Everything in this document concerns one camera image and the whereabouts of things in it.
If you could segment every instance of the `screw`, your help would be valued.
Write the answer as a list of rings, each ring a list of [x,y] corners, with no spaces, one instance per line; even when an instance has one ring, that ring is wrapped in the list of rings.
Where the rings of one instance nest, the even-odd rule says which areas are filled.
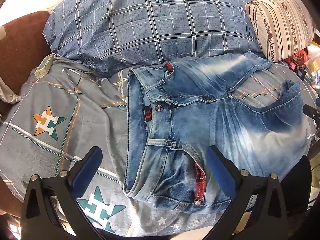
[[[35,175],[32,175],[32,176],[31,176],[31,180],[32,180],[32,181],[35,181],[35,180],[37,180],[37,179],[38,179],[38,175],[35,174]]]
[[[65,177],[65,176],[67,176],[68,175],[68,171],[60,171],[60,173],[59,173],[59,176],[60,177]]]
[[[247,176],[249,175],[249,172],[248,172],[247,170],[241,170],[241,171],[240,171],[240,174],[241,174],[242,176],[247,177]]]
[[[275,173],[271,173],[271,178],[273,178],[273,179],[278,179],[278,176],[277,176],[277,174],[275,174]]]

